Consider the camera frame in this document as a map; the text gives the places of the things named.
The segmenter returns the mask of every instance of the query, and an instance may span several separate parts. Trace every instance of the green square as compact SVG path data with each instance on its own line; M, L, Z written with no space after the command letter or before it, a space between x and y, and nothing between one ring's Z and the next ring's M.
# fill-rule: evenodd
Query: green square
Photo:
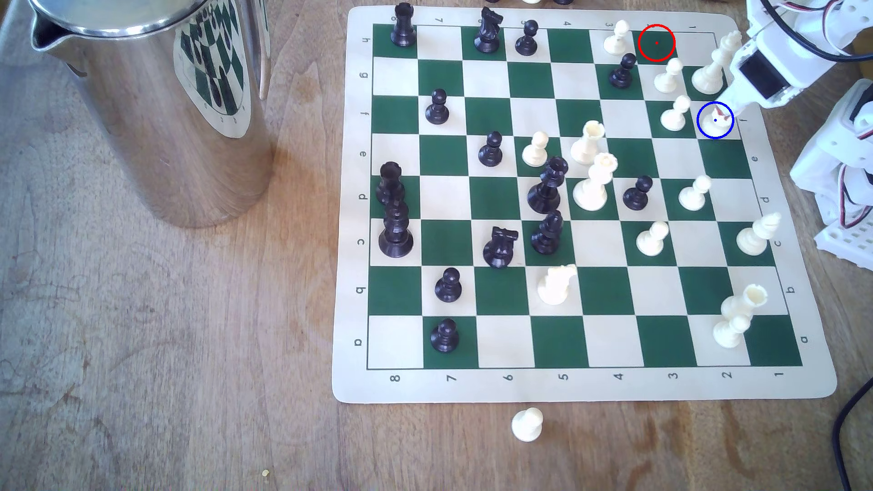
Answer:
M420 135L419 173L422 176L466 176L467 138L465 136Z
M585 315L633 315L626 267L580 267L579 293Z
M371 133L418 133L418 98L374 95Z
M567 178L567 194L570 198L570 218L573 220L617 220L618 206L615 202L615 189L613 188L612 181L604 186L606 188L607 200L606 204L603 205L603 208L601 208L600 210L585 211L580 208L578 204L576 204L576 201L573 199L573 189L575 189L576 184L584 180L585 179L580 179L579 177Z
M751 179L742 140L698 140L706 175L713 179Z
M580 137L585 123L603 121L599 100L558 99L555 103L561 136Z
M483 53L476 49L473 41L479 35L479 28L469 25L461 26L461 56L464 59L482 59L485 61L506 61L506 39L503 36L503 30L498 32L500 39L500 47L495 52Z
M672 108L672 100L646 100L646 111L649 113L652 138L697 138L697 134L694 133L694 125L697 123L691 117L691 111L685 112L685 126L679 131L670 131L661 124L661 114Z
M473 266L469 220L422 220L419 243L425 266Z
M536 368L588 368L581 317L531 317Z
M595 62L587 29L549 29L548 49L552 63Z
M474 369L479 368L476 317L451 317L457 326L457 348L450 353L437 351L430 345L430 331L445 317L423 318L423 349L425 369Z
M721 302L733 295L726 267L680 267L679 279L688 315L719 315Z
M694 179L661 179L661 190L667 205L667 218L672 220L714 220L715 212L712 210L712 200L709 195L704 195L704 207L697 211L691 211L679 203L679 193L691 186Z
M486 97L464 98L467 113L467 135L488 135L497 130L503 136L512 135L512 108L509 99Z
M507 65L510 97L554 99L551 64L510 62Z
M651 226L652 222L622 222L624 255L628 258L628 266L675 266L676 255L669 233L663 239L663 250L657 256L647 256L636 247L636 237Z
M464 95L464 69L460 61L418 60L418 95L431 95L441 88L446 95Z
M737 234L744 228L751 227L752 222L718 222L718 233L721 235L721 245L725 249L725 259L728 266L776 266L773 260L773 249L767 241L764 252L750 256L742 252L737 245Z
M368 290L370 315L421 315L422 268L371 266Z
M373 56L384 58L418 58L418 47L413 44L401 48L391 42L393 24L373 24Z
M643 363L647 368L696 367L691 328L684 315L652 315L636 317L643 348Z
M520 219L515 177L470 177L470 212L474 220Z
M633 79L628 88L616 88L609 83L609 75L618 65L595 65L597 86L600 88L601 99L643 100L643 86L640 84L640 71L634 66L630 71ZM580 80L579 83L590 83L590 80Z
M525 268L477 267L475 275L476 314L527 315Z
M755 315L745 337L749 362L754 367L803 365L788 315Z
M570 228L569 220L564 222L564 228L560 231L560 245L554 254L540 254L533 250L531 237L539 230L540 222L538 221L525 221L521 223L519 242L525 241L526 266L564 266L576 262L576 255L573 252L573 230Z
M658 177L655 149L649 138L609 138L609 153L618 160L613 177Z

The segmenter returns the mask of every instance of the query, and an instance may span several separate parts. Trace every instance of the black pawn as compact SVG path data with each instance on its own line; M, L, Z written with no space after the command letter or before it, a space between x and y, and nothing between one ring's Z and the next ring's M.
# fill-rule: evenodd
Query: black pawn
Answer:
M438 88L430 95L431 104L424 110L424 118L433 124L443 124L449 120L449 109L445 106L445 91Z
M479 149L479 161L485 167L494 167L503 160L503 150L500 149L500 143L503 143L503 136L497 131L492 131L488 134L488 139L485 145Z
M562 157L554 156L548 159L546 170L540 174L540 183L533 186L527 192L527 203L537 213L555 211L560 204L558 187L564 183L564 176L569 170L567 161Z
M537 42L533 38L537 35L540 25L535 20L525 22L525 35L515 41L515 51L521 56L532 56L537 52Z
M457 324L451 319L442 319L434 330L430 331L430 346L443 353L450 353L457 348L460 340Z
M436 281L434 293L441 301L452 303L461 296L461 273L454 267L443 271L443 278Z
M636 65L636 55L629 52L622 56L622 65L609 74L609 83L615 88L628 88L634 81L634 74L630 71Z
M397 22L391 31L391 42L405 48L416 43L416 30L412 28L412 5L402 2L394 8Z
M649 197L646 195L652 189L652 178L649 176L640 176L636 179L636 185L624 191L622 201L624 205L634 211L640 211L649 204Z
M531 236L533 250L540 254L554 254L560 246L560 233L564 229L564 218L560 211L552 211L540 222L540 228Z

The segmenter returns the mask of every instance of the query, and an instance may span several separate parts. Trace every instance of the black chess piece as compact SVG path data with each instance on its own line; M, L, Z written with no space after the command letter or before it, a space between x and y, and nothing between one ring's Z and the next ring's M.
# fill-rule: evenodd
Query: black chess piece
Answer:
M434 293L441 301L451 303L461 296L461 273L454 267L447 267L443 277L436 281Z
M379 249L390 258L402 258L412 250L412 234L409 233L409 207L396 199L385 207L382 220L385 230L379 234Z
M537 52L537 42L533 37L539 28L535 20L525 22L525 35L515 41L515 51L521 56L533 56Z
M564 176L569 170L567 161L562 157L554 156L548 159L546 170L540 174L540 183L534 185L527 192L527 203L537 213L555 211L560 204L558 187L564 183Z
M646 195L652 189L652 178L649 176L640 176L636 179L636 185L624 191L622 201L624 205L634 211L640 211L649 204L649 197Z
M628 88L634 81L631 70L636 65L636 55L632 52L622 56L622 64L609 74L609 83L615 88Z
M431 104L424 109L424 118L433 124L443 124L449 120L449 109L445 106L445 91L438 88L430 95Z
M564 229L564 218L555 210L540 222L540 228L531 236L533 250L540 254L554 254L560 246L560 233Z
M485 167L494 167L503 160L503 150L500 149L500 143L503 143L503 136L497 131L492 131L488 134L485 145L479 149L479 161Z
M503 22L503 16L488 7L482 7L482 25L479 26L479 34L473 40L473 44L479 52L495 52L500 47L498 34L501 22Z
M430 346L443 353L450 353L461 341L457 333L457 324L451 319L442 319L437 326L430 331Z
M397 22L391 31L391 42L405 48L416 43L416 30L412 27L412 5L406 2L399 3L394 8L394 16Z

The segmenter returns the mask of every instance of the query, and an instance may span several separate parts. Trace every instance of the white square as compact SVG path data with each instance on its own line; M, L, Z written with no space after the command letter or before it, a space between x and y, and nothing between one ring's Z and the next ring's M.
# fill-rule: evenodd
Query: white square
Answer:
M509 67L505 61L464 60L465 97L509 98Z
M476 317L479 368L532 368L533 335L527 315Z
M585 315L588 366L642 367L643 348L634 315Z
M555 99L509 99L509 105L513 135L533 136L538 131L545 131L549 136L560 135Z
M367 368L424 368L423 329L418 315L370 315Z
M476 275L473 266L453 266L461 273L461 296L453 302L437 298L434 288L446 266L422 266L422 315L452 317L476 315Z
M724 318L721 315L689 315L688 327L691 328L691 342L694 344L694 356L698 366L748 366L749 352L746 350L745 337L739 338L736 348L722 348L712 337L712 329Z
M373 58L373 95L418 95L418 60Z
M573 220L570 227L573 231L573 251L577 266L628 265L628 258L624 255L622 222Z
M471 218L470 179L467 176L421 176L418 182L423 219Z
M718 222L670 222L678 266L727 266Z
M712 179L709 196L719 222L753 222L761 217L752 179Z
M645 100L601 100L601 112L608 138L652 137Z

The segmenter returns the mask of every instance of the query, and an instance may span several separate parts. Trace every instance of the black cable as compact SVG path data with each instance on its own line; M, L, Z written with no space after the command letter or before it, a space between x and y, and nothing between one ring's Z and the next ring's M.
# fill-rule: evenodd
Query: black cable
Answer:
M852 411L852 408L858 404L858 401L861 400L864 395L870 391L870 388L873 388L873 377L864 384L858 392L852 396L851 399L842 407L840 410L840 414L836 416L836 420L834 421L834 431L831 433L830 443L834 447L834 458L836 459L836 471L840 473L840 482L842 483L843 491L852 491L851 485L849 485L849 475L846 474L846 465L842 462L842 449L840 448L840 430L842 429L842 422L846 420L846 417L849 415L849 411Z

